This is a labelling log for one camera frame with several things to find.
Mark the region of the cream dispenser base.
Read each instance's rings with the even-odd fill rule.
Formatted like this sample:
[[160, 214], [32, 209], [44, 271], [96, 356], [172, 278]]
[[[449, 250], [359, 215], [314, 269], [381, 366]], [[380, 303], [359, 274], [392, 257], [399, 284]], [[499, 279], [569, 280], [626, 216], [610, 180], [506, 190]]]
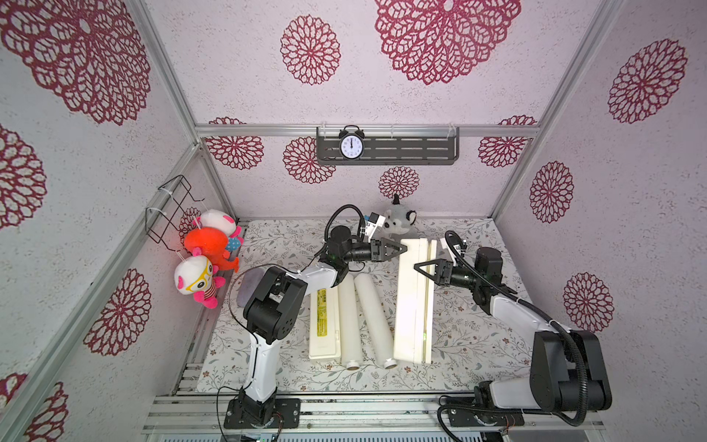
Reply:
[[394, 358], [414, 364], [423, 363], [423, 332], [425, 331], [426, 281], [414, 269], [416, 263], [427, 261], [427, 239], [404, 239], [407, 251], [400, 256], [396, 317], [394, 333]]

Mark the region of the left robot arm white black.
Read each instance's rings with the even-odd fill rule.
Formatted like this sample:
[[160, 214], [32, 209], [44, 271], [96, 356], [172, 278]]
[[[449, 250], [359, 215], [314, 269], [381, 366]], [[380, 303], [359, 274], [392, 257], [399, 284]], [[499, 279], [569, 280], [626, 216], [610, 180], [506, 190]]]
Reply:
[[338, 226], [325, 229], [324, 244], [305, 270], [291, 273], [275, 266], [269, 268], [243, 309], [252, 356], [249, 376], [239, 391], [241, 406], [251, 407], [254, 414], [272, 411], [280, 347], [296, 325], [305, 296], [317, 301], [320, 294], [340, 295], [339, 285], [352, 290], [349, 263], [386, 262], [407, 250], [397, 241], [368, 239]]

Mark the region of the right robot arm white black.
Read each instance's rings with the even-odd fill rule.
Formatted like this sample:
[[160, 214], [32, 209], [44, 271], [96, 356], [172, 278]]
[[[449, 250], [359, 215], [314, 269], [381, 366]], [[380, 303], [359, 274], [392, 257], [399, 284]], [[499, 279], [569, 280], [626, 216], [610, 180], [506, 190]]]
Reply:
[[500, 250], [480, 247], [469, 263], [463, 253], [465, 242], [455, 231], [446, 231], [444, 242], [450, 259], [415, 263], [414, 270], [438, 287], [469, 290], [484, 313], [504, 322], [531, 351], [526, 377], [484, 381], [476, 387], [479, 408], [537, 411], [574, 427], [587, 413], [611, 408], [609, 375], [592, 331], [561, 324], [506, 285]]

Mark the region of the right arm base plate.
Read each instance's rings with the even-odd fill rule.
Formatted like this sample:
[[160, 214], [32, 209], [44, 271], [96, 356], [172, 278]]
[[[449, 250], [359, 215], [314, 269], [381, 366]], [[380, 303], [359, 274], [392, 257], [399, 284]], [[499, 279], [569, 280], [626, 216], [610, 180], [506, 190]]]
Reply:
[[438, 403], [449, 406], [444, 414], [452, 427], [522, 427], [526, 423], [521, 413], [482, 404], [469, 395], [442, 395]]

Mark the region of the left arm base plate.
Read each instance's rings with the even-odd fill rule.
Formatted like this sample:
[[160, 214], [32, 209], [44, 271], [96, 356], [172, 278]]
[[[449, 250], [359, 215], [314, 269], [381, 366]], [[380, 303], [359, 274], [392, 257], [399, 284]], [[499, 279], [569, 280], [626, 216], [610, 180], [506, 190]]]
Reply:
[[228, 403], [225, 429], [292, 429], [299, 427], [300, 399], [275, 397], [259, 403], [249, 397], [234, 398]]

